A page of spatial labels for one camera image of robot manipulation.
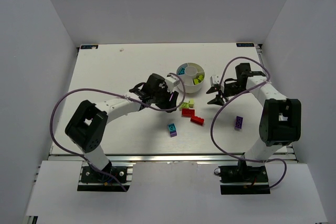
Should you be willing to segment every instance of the cable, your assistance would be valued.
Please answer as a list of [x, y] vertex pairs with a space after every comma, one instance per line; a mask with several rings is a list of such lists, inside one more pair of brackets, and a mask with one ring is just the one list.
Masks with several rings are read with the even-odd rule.
[[[152, 109], [152, 110], [156, 110], [156, 111], [164, 111], [164, 112], [168, 112], [168, 111], [174, 111], [174, 110], [178, 109], [178, 108], [182, 105], [182, 103], [184, 102], [184, 99], [185, 99], [185, 95], [186, 95], [186, 93], [185, 93], [185, 85], [184, 85], [184, 82], [183, 82], [183, 80], [181, 79], [181, 77], [179, 77], [177, 74], [174, 74], [174, 73], [169, 73], [169, 74], [170, 74], [170, 75], [173, 75], [173, 76], [176, 76], [176, 77], [180, 80], [180, 82], [181, 82], [181, 84], [182, 84], [182, 87], [183, 87], [183, 97], [182, 97], [182, 101], [181, 101], [181, 103], [180, 103], [179, 105], [177, 105], [176, 107], [171, 108], [171, 109], [157, 109], [157, 108], [155, 108], [155, 107], [149, 106], [149, 105], [147, 105], [147, 104], [145, 104], [145, 103], [143, 103], [143, 102], [141, 102], [141, 101], [138, 101], [138, 100], [136, 100], [136, 99], [133, 99], [133, 98], [131, 98], [131, 97], [127, 97], [127, 99], [130, 100], [130, 101], [133, 101], [133, 102], [137, 102], [137, 103], [139, 103], [139, 104], [141, 104], [141, 105], [143, 105], [143, 106], [145, 106], [145, 107], [147, 107], [147, 108], [150, 108], [150, 109]], [[58, 142], [58, 141], [56, 140], [56, 138], [55, 138], [55, 135], [54, 135], [54, 125], [53, 125], [53, 124], [54, 124], [54, 117], [55, 117], [57, 108], [59, 107], [60, 103], [61, 103], [66, 97], [68, 97], [69, 95], [71, 95], [71, 94], [73, 94], [73, 93], [77, 93], [77, 92], [81, 92], [81, 91], [93, 91], [93, 92], [98, 92], [98, 93], [103, 93], [103, 94], [109, 94], [109, 95], [112, 95], [112, 96], [115, 96], [115, 97], [119, 97], [119, 98], [123, 98], [123, 99], [125, 99], [125, 96], [124, 96], [124, 95], [115, 94], [115, 93], [112, 93], [112, 92], [103, 91], [103, 90], [99, 90], [99, 89], [90, 89], [90, 88], [75, 89], [75, 90], [72, 90], [72, 91], [66, 93], [65, 95], [63, 95], [63, 96], [56, 102], [56, 104], [55, 104], [55, 106], [54, 106], [54, 109], [53, 109], [53, 111], [52, 111], [52, 113], [51, 113], [51, 116], [50, 116], [49, 131], [50, 131], [51, 139], [52, 139], [52, 141], [54, 142], [54, 144], [56, 144], [57, 147], [59, 147], [61, 150], [65, 151], [65, 152], [67, 152], [67, 153], [70, 153], [70, 154], [72, 154], [72, 155], [76, 155], [76, 156], [79, 156], [79, 157], [83, 158], [86, 162], [88, 162], [88, 164], [90, 165], [90, 167], [91, 167], [94, 171], [99, 172], [99, 173], [101, 173], [101, 174], [104, 174], [104, 175], [107, 175], [107, 176], [111, 177], [112, 179], [114, 179], [114, 180], [121, 186], [121, 188], [122, 188], [124, 191], [127, 191], [127, 190], [125, 189], [125, 187], [120, 183], [120, 181], [119, 181], [115, 176], [113, 176], [112, 174], [103, 172], [102, 170], [96, 168], [94, 165], [90, 164], [89, 160], [88, 160], [83, 154], [80, 154], [80, 153], [77, 153], [77, 152], [73, 152], [73, 151], [71, 151], [71, 150], [69, 150], [69, 149], [67, 149], [67, 148], [65, 148], [65, 147], [63, 147], [63, 146], [61, 146], [61, 145], [59, 144], [59, 142]]]
[[284, 164], [284, 166], [285, 166], [285, 169], [283, 170], [284, 173], [282, 174], [282, 176], [280, 177], [280, 179], [279, 179], [276, 183], [274, 183], [273, 185], [271, 185], [271, 186], [269, 186], [269, 187], [267, 187], [267, 188], [263, 188], [263, 190], [267, 190], [267, 189], [271, 189], [271, 188], [274, 188], [274, 187], [276, 187], [277, 185], [279, 185], [279, 183], [280, 183], [280, 182], [283, 180], [283, 178], [285, 177], [286, 172], [287, 172], [287, 164], [286, 164], [286, 162], [285, 162], [283, 159], [281, 159], [281, 158], [273, 158], [273, 159], [269, 159], [269, 160], [267, 160], [267, 161], [262, 161], [262, 160], [254, 160], [254, 159], [247, 159], [247, 158], [243, 158], [243, 157], [238, 157], [238, 156], [235, 156], [235, 155], [233, 155], [233, 154], [231, 154], [231, 153], [225, 151], [224, 149], [222, 149], [222, 148], [216, 143], [216, 141], [215, 141], [215, 139], [214, 139], [214, 125], [215, 125], [215, 122], [216, 122], [217, 117], [218, 117], [219, 114], [222, 112], [222, 110], [225, 109], [226, 106], [228, 106], [232, 101], [236, 100], [236, 99], [237, 99], [238, 97], [240, 97], [242, 94], [246, 94], [246, 93], [248, 93], [249, 91], [251, 91], [251, 90], [253, 90], [253, 89], [256, 89], [256, 88], [258, 88], [258, 87], [261, 87], [261, 86], [265, 85], [265, 84], [270, 80], [270, 77], [271, 77], [269, 71], [268, 71], [263, 65], [261, 65], [261, 64], [258, 63], [257, 61], [255, 61], [255, 60], [253, 60], [253, 59], [250, 59], [250, 58], [248, 58], [248, 57], [240, 56], [240, 57], [236, 57], [236, 58], [232, 59], [232, 60], [229, 61], [229, 63], [226, 65], [226, 67], [225, 67], [225, 69], [224, 69], [224, 71], [223, 71], [223, 74], [222, 74], [222, 78], [221, 78], [221, 82], [220, 82], [220, 83], [223, 82], [224, 75], [225, 75], [225, 72], [226, 72], [228, 66], [229, 66], [233, 61], [235, 61], [235, 60], [237, 60], [237, 59], [246, 59], [246, 60], [250, 60], [250, 61], [254, 62], [255, 64], [259, 65], [259, 66], [262, 67], [262, 68], [264, 69], [264, 71], [266, 72], [266, 74], [267, 74], [267, 79], [266, 79], [266, 81], [264, 81], [264, 82], [262, 82], [262, 83], [260, 83], [260, 84], [258, 84], [258, 85], [255, 85], [254, 87], [251, 87], [251, 88], [249, 88], [249, 89], [247, 89], [247, 90], [244, 90], [243, 92], [241, 92], [241, 93], [235, 95], [235, 96], [232, 97], [230, 100], [228, 100], [228, 101], [227, 101], [227, 102], [226, 102], [226, 103], [225, 103], [225, 104], [224, 104], [224, 105], [217, 111], [217, 113], [215, 114], [215, 116], [214, 116], [214, 118], [213, 118], [213, 120], [212, 120], [212, 123], [211, 123], [211, 127], [210, 127], [210, 137], [211, 137], [211, 141], [212, 141], [213, 144], [217, 147], [217, 149], [219, 149], [219, 150], [220, 150], [221, 152], [223, 152], [224, 154], [226, 154], [226, 155], [228, 155], [228, 156], [230, 156], [230, 157], [236, 158], [236, 159], [238, 159], [238, 160], [241, 160], [241, 161], [248, 161], [248, 162], [254, 162], [254, 163], [269, 163], [269, 162], [273, 162], [273, 161], [281, 161], [281, 162], [283, 162], [283, 164]]

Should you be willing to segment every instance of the blue block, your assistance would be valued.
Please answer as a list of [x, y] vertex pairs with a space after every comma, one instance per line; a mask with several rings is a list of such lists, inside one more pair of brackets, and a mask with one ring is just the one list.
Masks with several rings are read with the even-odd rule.
[[235, 128], [236, 129], [241, 129], [243, 125], [243, 118], [241, 116], [237, 116], [236, 118], [236, 124], [235, 124]]
[[168, 124], [168, 130], [169, 130], [169, 133], [176, 132], [175, 124], [173, 123]]
[[185, 69], [185, 68], [181, 68], [181, 69], [180, 69], [180, 71], [178, 72], [178, 75], [179, 75], [179, 76], [182, 75], [182, 74], [184, 74], [184, 69]]

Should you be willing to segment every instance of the white panel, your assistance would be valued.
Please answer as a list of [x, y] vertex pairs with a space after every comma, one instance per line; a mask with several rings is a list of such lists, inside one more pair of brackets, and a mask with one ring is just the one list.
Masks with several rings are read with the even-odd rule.
[[336, 222], [336, 0], [287, 0], [264, 45], [272, 81], [302, 103], [293, 144], [309, 166], [328, 220]]
[[76, 49], [50, 0], [0, 0], [1, 223], [21, 223]]
[[[106, 154], [220, 153], [211, 142], [209, 133], [211, 121], [220, 107], [207, 105], [215, 94], [205, 92], [210, 88], [210, 76], [221, 74], [231, 59], [241, 55], [258, 61], [254, 47], [237, 48], [234, 43], [99, 45], [98, 49], [79, 51], [70, 90], [90, 87], [125, 94], [139, 82], [147, 81], [151, 73], [165, 76], [175, 72], [183, 63], [198, 63], [205, 70], [204, 85], [199, 92], [188, 94], [186, 98], [194, 99], [196, 115], [205, 119], [203, 126], [181, 117], [179, 110], [166, 113], [144, 109], [109, 123], [101, 146]], [[235, 66], [242, 62], [247, 60], [233, 62], [226, 78], [235, 78]], [[261, 69], [253, 63], [251, 67], [257, 71]], [[79, 151], [64, 133], [73, 113], [83, 100], [101, 102], [110, 98], [109, 95], [94, 92], [69, 96], [56, 131], [57, 140], [64, 147]], [[252, 94], [242, 95], [231, 103], [218, 117], [214, 127], [218, 144], [228, 152], [247, 151], [259, 138], [261, 112], [262, 106]], [[241, 131], [234, 129], [238, 115], [244, 118]], [[170, 123], [176, 126], [176, 137], [170, 137], [168, 133], [167, 125]], [[55, 146], [52, 152], [65, 153]]]
[[[217, 165], [140, 163], [127, 193], [77, 191], [81, 162], [43, 162], [27, 214], [43, 224], [239, 223], [326, 221], [307, 165], [289, 164], [270, 195], [221, 195]], [[267, 164], [274, 183], [282, 164]]]
[[51, 0], [83, 43], [263, 42], [286, 0]]

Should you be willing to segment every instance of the bowl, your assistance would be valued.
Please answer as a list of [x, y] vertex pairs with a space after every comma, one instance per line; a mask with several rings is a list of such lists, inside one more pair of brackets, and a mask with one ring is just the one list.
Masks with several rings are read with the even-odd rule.
[[[196, 63], [188, 62], [180, 65], [176, 74], [183, 80], [186, 93], [195, 93], [203, 86], [205, 72], [204, 69]], [[182, 84], [179, 84], [177, 87], [183, 91]]]

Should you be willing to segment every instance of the white bowl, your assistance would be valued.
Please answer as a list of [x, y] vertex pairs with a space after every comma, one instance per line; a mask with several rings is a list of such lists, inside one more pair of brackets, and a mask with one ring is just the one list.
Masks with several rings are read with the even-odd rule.
[[[179, 74], [182, 69], [184, 69], [184, 74]], [[200, 65], [191, 62], [185, 63], [178, 67], [176, 73], [184, 81], [186, 93], [195, 93], [202, 88], [205, 72]], [[203, 75], [203, 80], [199, 84], [194, 84], [194, 79], [197, 79], [200, 75]], [[177, 87], [183, 91], [182, 84], [179, 84]]]

